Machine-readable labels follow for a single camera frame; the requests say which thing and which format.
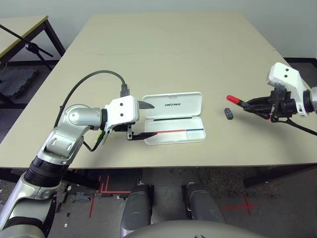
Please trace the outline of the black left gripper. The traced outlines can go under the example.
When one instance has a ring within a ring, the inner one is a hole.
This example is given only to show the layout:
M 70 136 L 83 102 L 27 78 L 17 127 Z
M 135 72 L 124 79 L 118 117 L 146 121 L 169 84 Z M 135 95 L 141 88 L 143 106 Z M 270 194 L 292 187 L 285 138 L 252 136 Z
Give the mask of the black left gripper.
M 154 109 L 155 107 L 147 102 L 139 101 L 139 109 L 146 110 L 146 109 Z M 113 128 L 113 131 L 115 132 L 126 132 L 127 134 L 127 140 L 145 140 L 147 138 L 150 138 L 152 136 L 157 135 L 156 132 L 142 132 L 139 134 L 134 134 L 132 130 L 132 126 L 135 124 L 135 122 L 132 123 L 124 123 L 119 124 Z

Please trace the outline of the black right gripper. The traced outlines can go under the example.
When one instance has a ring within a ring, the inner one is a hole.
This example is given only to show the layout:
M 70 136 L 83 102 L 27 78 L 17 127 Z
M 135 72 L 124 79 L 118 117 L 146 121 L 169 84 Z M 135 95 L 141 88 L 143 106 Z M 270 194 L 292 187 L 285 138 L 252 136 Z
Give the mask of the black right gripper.
M 248 100 L 246 105 L 248 107 L 245 107 L 244 111 L 256 114 L 263 119 L 270 118 L 271 121 L 279 121 L 279 118 L 291 118 L 297 113 L 296 103 L 291 98 L 291 92 L 282 85 L 275 86 L 270 97 L 253 98 Z

